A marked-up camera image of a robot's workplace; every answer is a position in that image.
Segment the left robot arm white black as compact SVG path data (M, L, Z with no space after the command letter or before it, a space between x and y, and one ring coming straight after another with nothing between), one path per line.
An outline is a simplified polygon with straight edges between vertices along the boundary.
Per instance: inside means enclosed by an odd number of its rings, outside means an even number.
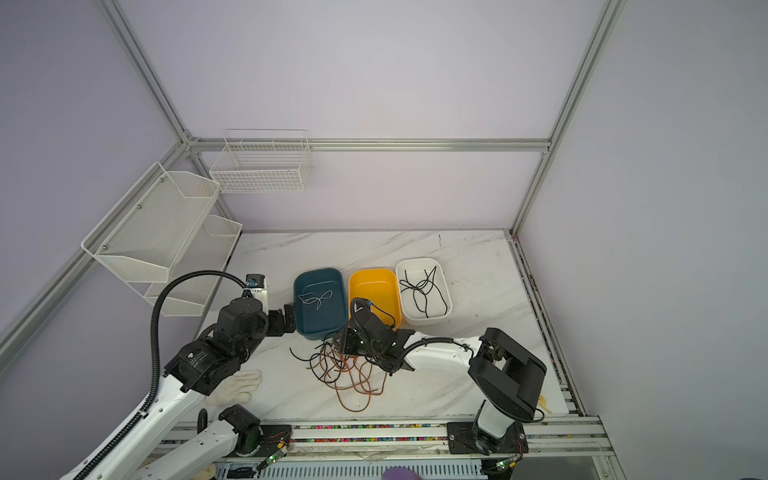
M214 474L214 462L229 454L262 456L267 464L286 454L291 427L279 428L276 435L264 432L260 420L229 395L217 420L160 459L149 459L184 416L240 380L239 370L265 338L291 330L289 315L267 308L264 276L249 274L235 281L242 293L220 310L217 322L162 366L163 303L175 287L205 274L203 270L184 274L161 291L150 320L152 378L147 396L66 478L191 479L203 471Z

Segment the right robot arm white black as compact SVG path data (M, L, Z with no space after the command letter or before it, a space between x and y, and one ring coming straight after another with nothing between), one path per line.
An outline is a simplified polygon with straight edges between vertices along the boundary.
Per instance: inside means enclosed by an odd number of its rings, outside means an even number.
M453 453L491 455L510 447L522 455L527 452L523 426L546 417L538 402L547 367L498 328L489 327L478 337L431 336L386 325L362 307L332 344L339 353L362 356L389 375L402 370L467 374L483 401L471 423L447 427Z

